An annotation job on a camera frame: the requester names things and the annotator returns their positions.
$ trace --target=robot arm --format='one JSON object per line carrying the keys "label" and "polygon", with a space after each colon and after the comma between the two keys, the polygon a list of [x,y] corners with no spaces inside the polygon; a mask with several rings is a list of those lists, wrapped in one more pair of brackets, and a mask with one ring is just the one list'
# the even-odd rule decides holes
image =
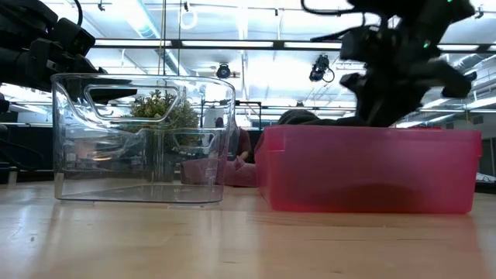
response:
{"label": "robot arm", "polygon": [[1,82],[49,91],[54,74],[105,73],[84,57],[95,38],[38,0],[0,0],[0,38]]}
{"label": "robot arm", "polygon": [[[345,11],[310,13],[339,16],[371,12],[381,17],[380,26],[358,26],[313,41],[342,41],[340,58],[365,63],[366,74],[344,75],[340,84],[356,95],[356,117],[367,126],[388,127],[415,111],[424,94],[434,86],[444,87],[447,98],[466,98],[474,76],[465,77],[446,62],[434,60],[448,27],[475,13],[468,0],[418,0],[386,2],[348,0],[354,7]],[[388,28],[392,16],[399,24]]]}

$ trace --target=table surface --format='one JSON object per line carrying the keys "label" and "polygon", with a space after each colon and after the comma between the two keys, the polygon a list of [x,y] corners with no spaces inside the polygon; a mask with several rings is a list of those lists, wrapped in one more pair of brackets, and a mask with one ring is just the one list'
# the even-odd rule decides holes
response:
{"label": "table surface", "polygon": [[218,207],[64,202],[0,188],[0,278],[496,278],[496,196],[469,215],[272,212],[256,189]]}

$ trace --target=fluorescent light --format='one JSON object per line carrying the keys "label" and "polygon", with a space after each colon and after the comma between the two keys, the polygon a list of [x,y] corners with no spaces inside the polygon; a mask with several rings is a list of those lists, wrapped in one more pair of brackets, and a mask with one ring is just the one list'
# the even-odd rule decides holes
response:
{"label": "fluorescent light", "polygon": [[93,160],[95,161],[104,161],[104,160],[111,160],[111,157],[95,157]]}
{"label": "fluorescent light", "polygon": [[396,124],[396,128],[410,128],[413,126],[417,126],[418,124],[422,124],[422,121],[411,121],[411,122],[403,122]]}
{"label": "fluorescent light", "polygon": [[474,110],[470,110],[470,112],[473,112],[473,113],[496,113],[496,110],[494,110],[494,109],[474,109]]}
{"label": "fluorescent light", "polygon": [[309,107],[285,107],[285,106],[271,106],[267,107],[267,109],[280,109],[280,110],[290,110],[290,109],[307,109],[307,110],[313,110],[313,108]]}
{"label": "fluorescent light", "polygon": [[444,116],[440,116],[440,117],[436,117],[434,119],[430,119],[428,122],[429,123],[434,123],[434,122],[439,122],[439,121],[442,121],[444,119],[447,119],[449,117],[453,116],[453,114],[450,114],[450,115],[444,115]]}
{"label": "fluorescent light", "polygon": [[272,47],[273,42],[257,41],[203,41],[203,40],[185,40],[182,42],[184,47]]}
{"label": "fluorescent light", "polygon": [[422,108],[427,109],[427,108],[435,107],[435,106],[441,105],[442,103],[447,102],[447,101],[448,101],[448,99],[439,98],[439,99],[437,99],[435,101],[428,102],[427,104],[425,104],[424,106],[422,106]]}
{"label": "fluorescent light", "polygon": [[347,112],[343,115],[343,118],[346,118],[346,117],[354,117],[355,116],[355,112]]}
{"label": "fluorescent light", "polygon": [[41,126],[41,127],[51,127],[52,123],[28,123],[30,126]]}
{"label": "fluorescent light", "polygon": [[491,97],[491,98],[486,98],[486,99],[479,99],[474,102],[471,102],[470,104],[467,105],[467,109],[476,109],[480,108],[486,105],[492,105],[496,103],[496,97]]}
{"label": "fluorescent light", "polygon": [[441,44],[437,46],[440,50],[444,51],[473,51],[479,48],[478,45],[453,45]]}
{"label": "fluorescent light", "polygon": [[329,50],[341,50],[341,43],[284,43],[284,47],[287,48],[311,48],[311,49],[329,49]]}
{"label": "fluorescent light", "polygon": [[331,120],[337,120],[337,119],[341,119],[342,116],[320,116],[319,115],[319,118],[320,119],[331,119]]}
{"label": "fluorescent light", "polygon": [[121,13],[131,27],[143,38],[160,38],[160,33],[155,28],[146,8],[140,0],[114,0],[113,5],[119,7],[115,12]]}
{"label": "fluorescent light", "polygon": [[29,110],[31,112],[36,112],[36,113],[41,113],[41,114],[47,114],[47,111],[42,109],[42,108],[38,108],[34,105],[10,105],[10,106],[13,106],[13,107],[16,107],[18,109],[26,109],[26,110]]}
{"label": "fluorescent light", "polygon": [[27,125],[27,124],[21,122],[0,122],[0,125],[9,126],[9,125]]}
{"label": "fluorescent light", "polygon": [[121,46],[131,46],[131,47],[156,47],[159,48],[160,45],[163,46],[170,46],[171,42],[170,40],[163,41],[159,39],[146,39],[146,40],[106,40],[106,39],[97,39],[95,42],[96,47],[121,47]]}
{"label": "fluorescent light", "polygon": [[465,112],[463,109],[434,109],[434,108],[421,108],[420,112],[444,112],[444,113],[457,113],[457,112]]}

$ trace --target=person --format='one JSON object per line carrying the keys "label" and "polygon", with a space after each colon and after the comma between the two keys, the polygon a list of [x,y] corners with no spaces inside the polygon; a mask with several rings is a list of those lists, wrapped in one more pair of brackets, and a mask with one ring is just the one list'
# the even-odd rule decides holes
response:
{"label": "person", "polygon": [[239,140],[236,155],[246,161],[250,157],[251,152],[251,142],[250,135],[244,129],[239,128]]}
{"label": "person", "polygon": [[[224,126],[224,119],[218,117],[215,120],[215,127],[222,128]],[[251,142],[250,134],[244,129],[236,127],[229,139],[229,154],[235,154],[242,160],[247,160],[250,157]]]}

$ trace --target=ceiling pipe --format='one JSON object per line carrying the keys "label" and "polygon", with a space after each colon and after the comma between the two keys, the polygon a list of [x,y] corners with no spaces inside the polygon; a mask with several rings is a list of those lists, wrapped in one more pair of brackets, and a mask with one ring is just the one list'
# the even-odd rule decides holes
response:
{"label": "ceiling pipe", "polygon": [[471,70],[472,68],[476,67],[478,64],[480,64],[482,61],[491,58],[494,56],[494,54],[478,54],[474,53],[471,55],[467,55],[460,60],[458,60],[454,68],[459,71],[460,73],[464,74]]}
{"label": "ceiling pipe", "polygon": [[[147,39],[160,39],[161,35],[159,29],[155,25],[152,17],[148,13],[148,10],[144,6],[141,0],[127,0],[124,1],[123,5],[127,5],[126,9],[129,9],[129,14],[126,18],[128,23],[138,32],[139,36]],[[165,64],[169,67],[169,70],[174,74],[179,75],[189,75],[197,76],[198,74],[194,71],[185,69],[177,58],[171,53],[169,49],[159,51],[154,50],[159,58],[163,59]]]}
{"label": "ceiling pipe", "polygon": [[[72,8],[75,9],[75,4],[74,4],[74,0],[65,0],[65,2],[67,4],[69,4]],[[98,36],[102,37],[102,38],[105,38],[105,34],[99,29],[96,27],[96,25],[86,16],[84,16],[84,13],[83,13],[83,26],[86,25],[88,26],[89,28],[93,29]],[[144,74],[148,74],[148,72],[145,70],[145,68],[141,67],[137,62],[135,62],[131,57],[129,57],[129,55],[127,54],[124,54],[124,50],[122,50],[122,58],[121,60],[123,60],[123,58],[126,58],[127,60],[129,60],[129,62],[131,62],[132,64],[134,64],[138,69],[140,69]]]}

